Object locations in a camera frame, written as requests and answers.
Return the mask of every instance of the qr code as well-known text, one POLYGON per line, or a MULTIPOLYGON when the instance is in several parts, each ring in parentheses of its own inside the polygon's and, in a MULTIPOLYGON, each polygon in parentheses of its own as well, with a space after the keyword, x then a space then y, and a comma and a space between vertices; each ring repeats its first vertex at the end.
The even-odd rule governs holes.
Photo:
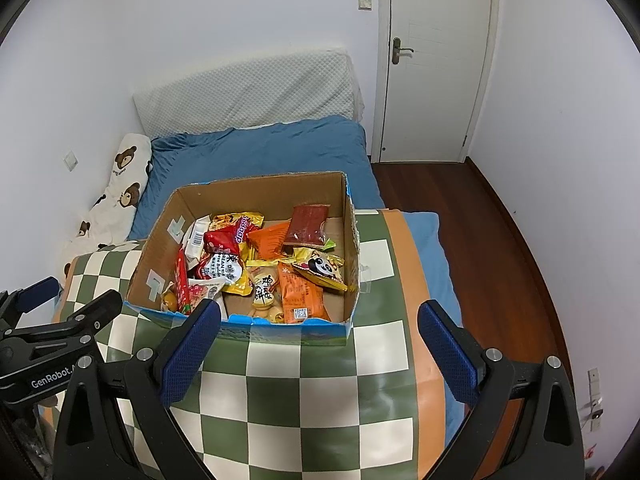
POLYGON ((293 309, 293 319, 306 319, 307 317, 306 308, 293 309))

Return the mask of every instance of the door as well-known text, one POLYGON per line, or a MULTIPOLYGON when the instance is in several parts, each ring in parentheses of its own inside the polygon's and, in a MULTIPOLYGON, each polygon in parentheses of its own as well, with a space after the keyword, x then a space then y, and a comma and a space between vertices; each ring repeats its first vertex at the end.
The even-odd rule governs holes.
POLYGON ((490 8, 491 0, 391 0, 392 43, 413 52, 390 53, 380 161, 458 160, 490 8))

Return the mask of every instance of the white quilted headboard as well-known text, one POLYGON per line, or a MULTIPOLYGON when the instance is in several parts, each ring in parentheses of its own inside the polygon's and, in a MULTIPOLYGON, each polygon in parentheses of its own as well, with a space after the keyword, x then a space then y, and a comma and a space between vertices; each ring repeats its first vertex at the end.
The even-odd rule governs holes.
POLYGON ((364 108, 351 58, 341 48, 213 66, 135 92, 133 99, 152 139, 329 115, 359 121, 364 108))

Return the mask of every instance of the dark brown wood floor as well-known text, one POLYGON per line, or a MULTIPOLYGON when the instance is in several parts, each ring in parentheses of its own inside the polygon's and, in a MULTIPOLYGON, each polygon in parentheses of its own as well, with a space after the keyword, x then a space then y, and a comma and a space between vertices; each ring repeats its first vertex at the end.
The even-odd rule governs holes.
MULTIPOLYGON (((559 347, 564 344, 556 344, 548 305, 536 281, 540 277, 532 272, 473 165, 372 166, 388 208, 434 211, 440 216, 440 243, 449 261, 463 324, 478 342, 517 361, 541 362, 551 354, 562 358, 559 347)), ((490 474, 500 462, 518 407, 517 401, 510 402, 476 478, 490 474)))

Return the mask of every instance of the checkered mat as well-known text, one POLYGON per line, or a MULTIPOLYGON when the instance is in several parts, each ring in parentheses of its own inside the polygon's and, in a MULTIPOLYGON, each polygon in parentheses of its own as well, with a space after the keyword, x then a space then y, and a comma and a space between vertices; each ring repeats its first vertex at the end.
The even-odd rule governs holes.
MULTIPOLYGON (((433 379, 440 385, 435 390, 440 402, 424 407, 396 259, 399 248, 392 248, 385 214, 356 214, 361 261, 370 269, 371 283, 370 292, 360 295, 347 345, 217 338, 186 396, 171 407, 218 480, 406 480, 424 474, 442 451, 442 377, 437 372, 433 379), (424 465, 418 456, 429 440, 436 453, 424 465)), ((60 319, 110 288, 124 295, 141 251, 142 243, 128 242, 80 256, 60 319)), ((123 306, 96 339, 105 360, 114 361, 154 348, 165 334, 123 306)), ((58 408, 63 396, 58 394, 58 408)), ((145 472, 162 478, 130 402, 118 402, 145 472)), ((54 408, 54 425, 58 415, 54 408)))

